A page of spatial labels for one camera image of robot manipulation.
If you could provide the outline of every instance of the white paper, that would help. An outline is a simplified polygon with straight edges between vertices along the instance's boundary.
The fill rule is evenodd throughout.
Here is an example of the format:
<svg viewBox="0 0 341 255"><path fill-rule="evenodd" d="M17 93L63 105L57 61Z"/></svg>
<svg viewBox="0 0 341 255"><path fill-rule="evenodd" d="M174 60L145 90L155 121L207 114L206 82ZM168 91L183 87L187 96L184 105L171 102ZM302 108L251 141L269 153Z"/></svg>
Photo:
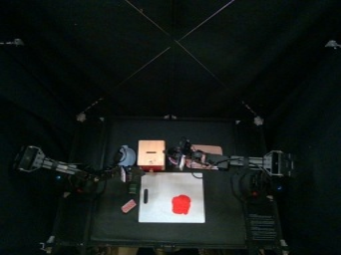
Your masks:
<svg viewBox="0 0 341 255"><path fill-rule="evenodd" d="M141 178L139 222L204 223L202 173L148 172ZM144 203L144 190L148 203ZM179 195L190 198L187 214L172 212L171 200Z"/></svg>

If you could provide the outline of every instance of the black curtain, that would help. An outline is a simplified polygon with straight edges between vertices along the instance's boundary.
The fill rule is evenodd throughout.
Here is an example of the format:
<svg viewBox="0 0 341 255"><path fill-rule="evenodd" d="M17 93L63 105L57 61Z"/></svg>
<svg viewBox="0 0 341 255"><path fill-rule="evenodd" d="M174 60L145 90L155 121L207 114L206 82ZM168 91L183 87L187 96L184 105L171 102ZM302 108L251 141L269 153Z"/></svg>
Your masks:
<svg viewBox="0 0 341 255"><path fill-rule="evenodd" d="M269 147L297 156L285 180L282 227L293 254L341 252L341 51L326 50L309 79L267 119Z"/></svg>
<svg viewBox="0 0 341 255"><path fill-rule="evenodd" d="M48 170L14 171L12 160L21 145L37 145L49 157L67 161L76 117L34 76L34 61L25 60L32 69L24 68L10 51L0 48L0 253L40 254L61 183Z"/></svg>

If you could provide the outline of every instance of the red object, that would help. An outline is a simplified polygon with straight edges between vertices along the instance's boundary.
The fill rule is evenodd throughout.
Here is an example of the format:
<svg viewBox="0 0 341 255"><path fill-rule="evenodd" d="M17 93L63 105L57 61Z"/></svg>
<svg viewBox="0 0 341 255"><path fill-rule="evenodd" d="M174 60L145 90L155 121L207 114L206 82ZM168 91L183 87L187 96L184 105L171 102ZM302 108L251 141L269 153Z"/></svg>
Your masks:
<svg viewBox="0 0 341 255"><path fill-rule="evenodd" d="M190 208L190 198L186 195L175 196L171 200L172 213L187 214Z"/></svg>
<svg viewBox="0 0 341 255"><path fill-rule="evenodd" d="M136 206L135 201L131 199L124 206L121 207L121 210L124 213L128 213L128 211Z"/></svg>

